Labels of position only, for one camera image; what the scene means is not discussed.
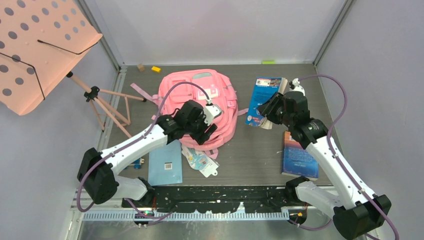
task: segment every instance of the white wall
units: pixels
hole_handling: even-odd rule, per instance
[[[358,174],[390,198],[401,239],[423,239],[423,9],[422,0],[357,1],[318,65],[347,90],[338,138]],[[334,119],[341,92],[323,87]]]
[[[116,72],[96,45],[73,72],[111,89]],[[0,239],[58,240],[84,152],[100,126],[84,91],[65,78],[34,111],[18,116],[0,103]]]
[[[345,0],[86,0],[125,64],[311,63]]]

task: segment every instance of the music stand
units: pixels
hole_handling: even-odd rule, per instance
[[[85,90],[84,96],[103,131],[105,127],[94,102],[131,137],[124,128],[131,123],[128,98],[146,100],[95,86],[90,88],[71,72],[102,36],[72,0],[0,1],[0,101],[20,116],[28,114],[69,76]],[[97,96],[98,92],[93,92],[97,89],[124,97],[127,118]]]

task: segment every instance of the black wire frame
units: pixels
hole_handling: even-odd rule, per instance
[[[47,45],[49,45],[49,46],[52,46],[52,47],[58,48],[58,49],[60,49],[60,50],[63,50],[63,51],[66,51],[66,52],[68,52],[68,53],[75,54],[75,55],[81,55],[81,54],[85,53],[87,50],[91,49],[92,47],[94,47],[94,45],[96,45],[96,44],[98,43],[98,42],[94,43],[93,45],[91,45],[91,46],[87,47],[85,50],[83,50],[83,51],[81,51],[81,52],[74,52],[74,51],[71,51],[71,50],[65,49],[65,48],[63,48],[63,47],[60,47],[60,46],[57,46],[57,45],[54,45],[54,44],[51,44],[51,43],[45,42],[45,41],[40,40],[40,39],[37,39],[37,42],[42,43],[42,44],[47,44]]]
[[[81,54],[85,53],[86,51],[88,51],[89,49],[91,49],[92,47],[94,47],[94,45],[96,45],[96,44],[97,44],[97,42],[96,42],[96,43],[94,43],[93,45],[89,46],[88,48],[84,49],[84,50],[83,50],[83,51],[81,51],[81,52],[74,52],[74,51],[71,51],[71,50],[65,49],[65,48],[63,48],[63,47],[60,47],[60,46],[57,46],[57,45],[54,45],[54,44],[51,44],[51,43],[45,42],[45,41],[40,40],[40,39],[37,39],[37,42],[42,43],[42,44],[46,44],[46,45],[49,45],[49,46],[52,46],[52,47],[55,47],[55,48],[58,48],[58,49],[60,49],[60,50],[63,50],[63,51],[66,51],[66,52],[68,52],[68,53],[75,54],[75,55],[81,55]],[[43,88],[42,88],[42,86],[41,86],[40,78],[39,78],[39,75],[37,74],[36,67],[34,67],[32,64],[29,64],[29,63],[27,63],[27,62],[24,62],[24,61],[22,61],[22,60],[20,60],[20,59],[16,59],[16,58],[14,58],[14,57],[12,57],[12,56],[9,56],[9,55],[6,55],[6,54],[4,54],[4,53],[1,53],[1,52],[0,52],[0,55],[3,55],[3,56],[5,56],[5,57],[7,57],[7,58],[10,58],[10,59],[14,60],[15,62],[20,62],[20,63],[23,63],[23,64],[25,64],[25,65],[30,66],[30,67],[34,70],[35,77],[37,78],[38,86],[39,86],[39,88],[40,88],[40,90],[41,90],[41,94],[42,94],[42,99],[43,99],[43,100],[46,100],[46,95],[44,94]]]
[[[23,63],[23,64],[25,64],[25,65],[30,66],[30,67],[34,70],[35,77],[37,78],[38,86],[39,86],[39,88],[40,88],[40,90],[41,90],[41,94],[42,94],[42,99],[43,99],[43,100],[46,100],[46,96],[45,96],[45,94],[44,94],[43,88],[41,87],[41,83],[40,83],[39,75],[37,74],[37,70],[36,70],[36,67],[35,67],[35,66],[33,66],[32,64],[29,64],[29,63],[27,63],[27,62],[24,62],[24,61],[22,61],[22,60],[20,60],[20,59],[16,59],[16,58],[14,58],[14,57],[12,57],[12,56],[9,56],[9,55],[6,55],[6,54],[4,54],[4,53],[1,53],[1,52],[0,52],[0,55],[3,55],[3,56],[5,56],[5,57],[7,57],[7,58],[10,58],[10,59],[12,59],[12,60],[13,60],[13,61],[15,61],[15,62],[20,62],[20,63]]]

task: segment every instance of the book cover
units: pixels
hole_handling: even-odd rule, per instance
[[[310,180],[317,180],[319,173],[318,162],[292,138],[289,131],[285,131],[281,174],[293,177],[304,176]]]
[[[282,77],[258,77],[256,79],[249,110],[247,111],[246,124],[264,129],[271,129],[272,124],[261,116],[258,106],[268,101],[280,88]]]
[[[181,142],[156,148],[148,154],[148,183],[152,186],[183,182]]]

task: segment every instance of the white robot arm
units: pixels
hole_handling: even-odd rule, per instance
[[[203,144],[217,129],[212,122],[221,113],[222,110],[216,104],[208,102],[202,107],[199,103],[189,100],[175,116],[160,116],[156,124],[116,146],[101,152],[94,148],[87,150],[77,178],[81,181],[95,163],[107,157],[84,182],[84,188],[93,202],[102,204],[111,198],[129,198],[148,203],[153,197],[153,188],[146,180],[131,179],[118,174],[136,159],[182,138],[185,134],[189,134],[200,145]]]
[[[356,174],[337,147],[333,155],[327,139],[328,130],[322,121],[310,117],[305,90],[300,86],[299,80],[293,80],[289,86],[289,92],[284,95],[276,92],[270,100],[259,106],[258,110],[271,122],[288,127],[292,138],[322,167],[338,195],[316,186],[306,177],[298,177],[286,183],[286,197],[306,202],[325,213],[333,219],[337,230],[346,239],[354,239],[380,227],[384,218],[363,193],[373,196],[373,201],[385,214],[392,206],[390,200],[385,195],[377,196]],[[330,142],[332,146],[336,146],[332,137]],[[336,157],[359,183],[361,189],[356,187]]]

